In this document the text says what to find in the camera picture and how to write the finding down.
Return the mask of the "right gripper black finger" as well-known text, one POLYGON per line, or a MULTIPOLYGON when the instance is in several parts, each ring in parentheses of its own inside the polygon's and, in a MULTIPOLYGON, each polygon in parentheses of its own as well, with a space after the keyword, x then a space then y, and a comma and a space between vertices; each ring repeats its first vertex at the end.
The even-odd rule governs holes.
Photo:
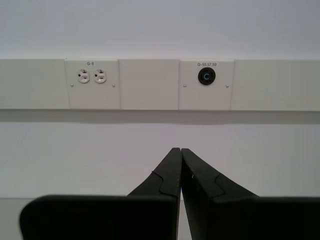
POLYGON ((20 212, 25 240, 175 240, 181 196, 181 150, 171 149, 126 196, 45 195, 20 212))
POLYGON ((318 197, 261 197, 181 150, 181 187, 194 240, 318 240, 318 197))

